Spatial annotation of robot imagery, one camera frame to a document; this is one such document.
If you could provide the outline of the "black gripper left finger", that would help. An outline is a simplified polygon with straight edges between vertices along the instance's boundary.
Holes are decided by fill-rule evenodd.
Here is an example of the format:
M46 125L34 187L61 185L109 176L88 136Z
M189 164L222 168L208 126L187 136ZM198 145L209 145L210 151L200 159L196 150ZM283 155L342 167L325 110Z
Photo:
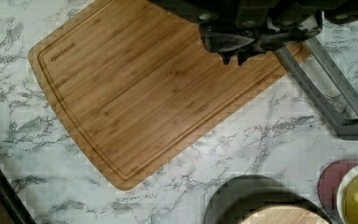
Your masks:
M199 31L203 47L211 53L218 54L224 65L228 65L233 57L237 58L238 65L243 65L251 57L248 45L255 41L253 38L217 32L211 27L201 25Z

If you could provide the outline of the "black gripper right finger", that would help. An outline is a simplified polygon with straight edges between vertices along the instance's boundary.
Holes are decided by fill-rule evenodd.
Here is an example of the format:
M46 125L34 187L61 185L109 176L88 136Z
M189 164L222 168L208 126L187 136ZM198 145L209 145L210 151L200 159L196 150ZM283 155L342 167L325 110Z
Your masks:
M251 37L252 42L237 50L238 65L248 59L265 54L268 51L281 49L292 43L300 43L315 37L322 31L322 13L309 15L300 24L291 24L283 28L274 28L271 19L267 20L267 27L256 30Z

